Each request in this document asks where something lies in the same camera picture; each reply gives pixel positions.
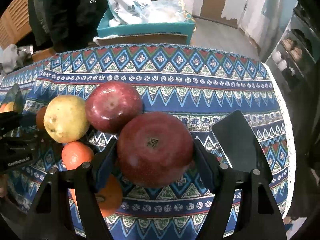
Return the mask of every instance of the blue patterned tablecloth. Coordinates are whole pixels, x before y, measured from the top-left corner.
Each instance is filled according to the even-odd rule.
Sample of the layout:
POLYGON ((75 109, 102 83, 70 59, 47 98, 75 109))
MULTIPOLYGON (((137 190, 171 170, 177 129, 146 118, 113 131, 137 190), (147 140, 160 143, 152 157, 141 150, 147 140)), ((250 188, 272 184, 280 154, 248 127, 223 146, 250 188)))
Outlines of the blue patterned tablecloth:
MULTIPOLYGON (((286 124, 269 75, 263 64, 222 51, 178 45, 115 45, 63 53, 14 72, 0 85, 0 101, 18 83, 26 101, 24 112, 36 113, 57 95, 87 99, 101 83, 127 82, 141 95, 145 112, 176 116, 220 162, 226 160, 209 128, 239 109, 263 148, 273 173, 270 188, 283 214, 291 202, 288 184, 293 187, 293 178, 288 174, 294 174, 294 167, 289 166, 286 124)), ((112 137, 97 131, 88 135, 88 141, 102 150, 112 137)), ((9 191, 22 210, 28 210, 53 165, 65 170, 48 148, 34 165, 10 173, 9 191)), ((178 181, 159 189, 137 187, 120 171, 114 174, 124 194, 121 207, 106 218, 115 239, 195 239, 213 199, 197 170, 190 169, 178 181)), ((241 191, 235 191, 226 235, 234 230, 240 197, 241 191)), ((70 208, 76 231, 84 235, 71 196, 70 208)))

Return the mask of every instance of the teal box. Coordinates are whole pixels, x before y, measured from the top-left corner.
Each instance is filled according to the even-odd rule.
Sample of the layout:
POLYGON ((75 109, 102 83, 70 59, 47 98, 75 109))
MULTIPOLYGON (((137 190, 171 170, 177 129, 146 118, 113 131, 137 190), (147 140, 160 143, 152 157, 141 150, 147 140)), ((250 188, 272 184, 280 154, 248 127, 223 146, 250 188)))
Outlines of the teal box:
POLYGON ((183 23, 141 23, 109 27, 109 20, 111 20, 112 18, 113 15, 108 8, 97 28, 97 32, 100 38, 114 34, 119 36, 132 36, 143 34, 170 33, 187 35, 187 45, 189 45, 193 30, 195 28, 195 22, 192 20, 188 20, 188 22, 183 23))

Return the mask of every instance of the red apple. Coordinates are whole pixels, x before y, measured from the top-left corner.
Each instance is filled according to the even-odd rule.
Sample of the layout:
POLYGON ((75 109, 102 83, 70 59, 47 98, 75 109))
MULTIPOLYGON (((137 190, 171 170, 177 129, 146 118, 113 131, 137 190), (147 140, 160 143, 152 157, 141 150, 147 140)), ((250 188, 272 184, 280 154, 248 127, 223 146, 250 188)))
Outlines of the red apple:
POLYGON ((134 87, 110 81, 97 87, 85 104, 92 126, 106 133, 118 133, 134 117, 142 114, 142 100, 134 87))
POLYGON ((150 112, 121 131, 117 153, 122 174, 141 187, 158 188, 181 178, 192 161, 193 140, 176 117, 150 112))

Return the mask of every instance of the white lace trim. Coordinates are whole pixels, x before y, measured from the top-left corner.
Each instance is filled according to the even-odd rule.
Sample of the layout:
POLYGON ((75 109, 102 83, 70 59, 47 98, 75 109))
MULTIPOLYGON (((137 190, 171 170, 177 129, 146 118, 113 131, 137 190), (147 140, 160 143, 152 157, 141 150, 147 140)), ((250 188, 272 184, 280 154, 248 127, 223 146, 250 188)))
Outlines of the white lace trim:
POLYGON ((293 196, 293 190, 294 190, 294 177, 296 173, 296 148, 294 146, 294 137, 293 137, 293 131, 292 131, 292 124, 289 116, 289 112, 287 109, 287 106, 285 104, 284 98, 282 96, 282 93, 276 83, 275 78, 272 75, 272 72, 270 68, 262 63, 266 70, 268 71, 268 74, 270 76, 270 80, 273 84, 273 90, 275 93, 275 96, 277 98, 280 111, 284 120, 284 126, 285 126, 285 133, 286 133, 286 139, 287 139, 287 147, 288 147, 288 157, 289 157, 289 168, 288 168, 288 196, 286 200, 286 205, 284 209, 283 218, 286 217, 289 208, 291 206, 292 196, 293 196))

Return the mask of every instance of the silver bolt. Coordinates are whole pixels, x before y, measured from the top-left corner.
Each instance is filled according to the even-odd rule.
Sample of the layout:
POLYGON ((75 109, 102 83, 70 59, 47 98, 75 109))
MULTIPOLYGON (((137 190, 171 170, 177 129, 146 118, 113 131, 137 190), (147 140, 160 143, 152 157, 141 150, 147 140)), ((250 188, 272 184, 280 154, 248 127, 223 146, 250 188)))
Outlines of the silver bolt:
POLYGON ((86 169, 86 168, 89 168, 91 166, 91 163, 90 162, 85 162, 85 163, 82 163, 82 168, 86 169))
POLYGON ((220 168, 222 168, 222 169, 224 169, 224 170, 226 170, 229 166, 228 166, 228 164, 226 164, 226 163, 220 163, 220 168))
POLYGON ((254 169, 252 172, 253 172, 253 174, 255 174, 255 175, 257 175, 257 176, 260 175, 260 171, 257 170, 257 169, 254 169))
POLYGON ((49 173, 50 174, 55 174, 57 172, 57 168, 56 167, 52 167, 50 170, 49 170, 49 173))

